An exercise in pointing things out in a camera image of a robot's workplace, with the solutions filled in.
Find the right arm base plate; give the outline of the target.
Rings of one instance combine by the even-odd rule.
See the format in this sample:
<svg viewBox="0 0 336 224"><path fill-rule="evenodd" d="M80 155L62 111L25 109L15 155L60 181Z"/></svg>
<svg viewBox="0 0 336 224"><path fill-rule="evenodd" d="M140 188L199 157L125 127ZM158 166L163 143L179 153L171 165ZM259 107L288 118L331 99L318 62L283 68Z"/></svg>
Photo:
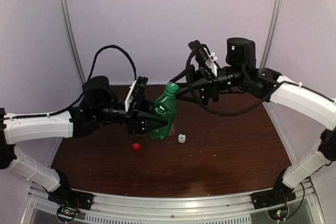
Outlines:
<svg viewBox="0 0 336 224"><path fill-rule="evenodd" d="M269 189L252 193L251 199L254 209L269 208L277 205L284 205L288 201L296 199L294 192L284 193L281 190Z"/></svg>

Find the white nozzle bottle cap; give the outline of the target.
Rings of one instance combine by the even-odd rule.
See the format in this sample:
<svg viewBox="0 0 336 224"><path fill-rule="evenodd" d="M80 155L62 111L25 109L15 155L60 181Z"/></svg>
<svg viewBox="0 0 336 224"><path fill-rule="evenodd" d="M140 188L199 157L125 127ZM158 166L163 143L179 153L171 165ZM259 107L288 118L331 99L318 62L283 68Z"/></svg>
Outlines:
<svg viewBox="0 0 336 224"><path fill-rule="evenodd" d="M185 134L179 134L178 135L178 142L179 143L185 143L186 142L186 135Z"/></svg>

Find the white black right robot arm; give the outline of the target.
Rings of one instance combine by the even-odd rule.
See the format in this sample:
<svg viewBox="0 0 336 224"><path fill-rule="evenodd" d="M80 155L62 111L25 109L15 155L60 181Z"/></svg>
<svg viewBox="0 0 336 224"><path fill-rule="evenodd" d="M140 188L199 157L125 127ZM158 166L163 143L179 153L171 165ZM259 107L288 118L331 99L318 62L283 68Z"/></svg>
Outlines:
<svg viewBox="0 0 336 224"><path fill-rule="evenodd" d="M270 102L288 107L325 127L319 146L279 174L268 193L272 203L281 203L304 179L335 162L335 99L294 82L278 71L257 68L255 42L247 38L227 39L225 67L218 65L216 55L206 44L195 40L188 46L191 53L185 69L171 79L174 83L186 79L177 99L196 103L203 110L223 117L242 115ZM233 88L251 94L258 102L237 112L208 108L209 99L217 102L221 94L232 93Z"/></svg>

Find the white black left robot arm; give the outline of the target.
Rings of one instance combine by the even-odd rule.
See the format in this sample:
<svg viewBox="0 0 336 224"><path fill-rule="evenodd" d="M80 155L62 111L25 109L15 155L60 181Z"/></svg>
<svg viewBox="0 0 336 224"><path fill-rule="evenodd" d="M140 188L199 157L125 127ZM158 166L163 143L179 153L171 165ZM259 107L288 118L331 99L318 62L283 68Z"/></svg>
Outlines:
<svg viewBox="0 0 336 224"><path fill-rule="evenodd" d="M152 102L145 98L146 77L138 77L125 101L120 102L109 79L96 76L82 85L78 106L44 114L13 114L1 109L1 169L31 180L54 194L64 205L76 197L64 173L50 169L27 156L17 143L42 138L80 138L105 123L126 124L129 134L145 134L166 126L168 121L151 114Z"/></svg>

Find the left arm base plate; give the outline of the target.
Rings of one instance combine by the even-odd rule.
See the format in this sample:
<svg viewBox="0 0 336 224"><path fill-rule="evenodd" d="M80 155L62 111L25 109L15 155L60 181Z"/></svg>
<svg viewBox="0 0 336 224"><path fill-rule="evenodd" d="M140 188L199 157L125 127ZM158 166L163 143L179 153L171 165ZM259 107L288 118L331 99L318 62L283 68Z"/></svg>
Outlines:
<svg viewBox="0 0 336 224"><path fill-rule="evenodd" d="M93 194L72 189L65 191L57 189L53 192L47 191L47 194L49 201L76 210L90 210L93 203Z"/></svg>

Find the large clear plastic bottle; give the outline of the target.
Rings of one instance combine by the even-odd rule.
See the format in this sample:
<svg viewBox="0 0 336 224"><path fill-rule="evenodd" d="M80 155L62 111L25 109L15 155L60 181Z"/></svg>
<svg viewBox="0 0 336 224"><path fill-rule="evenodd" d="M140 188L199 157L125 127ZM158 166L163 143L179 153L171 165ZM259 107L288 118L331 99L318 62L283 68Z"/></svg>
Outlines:
<svg viewBox="0 0 336 224"><path fill-rule="evenodd" d="M175 124L172 124L170 132L169 132L169 136L173 136L176 132L176 127Z"/></svg>

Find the green plastic bottle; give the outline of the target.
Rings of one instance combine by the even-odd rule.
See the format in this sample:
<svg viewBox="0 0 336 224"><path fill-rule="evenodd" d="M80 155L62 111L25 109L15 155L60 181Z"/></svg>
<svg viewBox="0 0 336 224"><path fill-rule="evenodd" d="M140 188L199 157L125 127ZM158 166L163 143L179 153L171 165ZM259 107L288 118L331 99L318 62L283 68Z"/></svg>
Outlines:
<svg viewBox="0 0 336 224"><path fill-rule="evenodd" d="M164 93L156 99L152 107L152 114L165 118L168 125L150 132L151 139L159 138L161 140L169 136L172 124L174 124L177 113L176 94Z"/></svg>

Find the green bottle cap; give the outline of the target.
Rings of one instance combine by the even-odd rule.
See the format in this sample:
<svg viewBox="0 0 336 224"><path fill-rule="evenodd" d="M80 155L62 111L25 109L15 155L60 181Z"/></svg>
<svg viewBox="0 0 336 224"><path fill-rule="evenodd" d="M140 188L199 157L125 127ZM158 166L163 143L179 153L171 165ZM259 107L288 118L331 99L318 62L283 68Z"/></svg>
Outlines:
<svg viewBox="0 0 336 224"><path fill-rule="evenodd" d="M169 82L165 87L165 93L176 94L179 90L179 86L176 83Z"/></svg>

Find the red bottle cap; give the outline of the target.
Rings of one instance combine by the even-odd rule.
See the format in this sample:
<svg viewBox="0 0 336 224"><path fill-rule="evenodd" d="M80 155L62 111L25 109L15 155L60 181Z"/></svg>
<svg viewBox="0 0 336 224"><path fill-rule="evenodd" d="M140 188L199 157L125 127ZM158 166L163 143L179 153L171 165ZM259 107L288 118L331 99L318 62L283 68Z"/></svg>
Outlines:
<svg viewBox="0 0 336 224"><path fill-rule="evenodd" d="M140 149L141 146L140 146L139 143L134 143L132 147L133 147L133 149L134 149L135 151L138 151L138 150Z"/></svg>

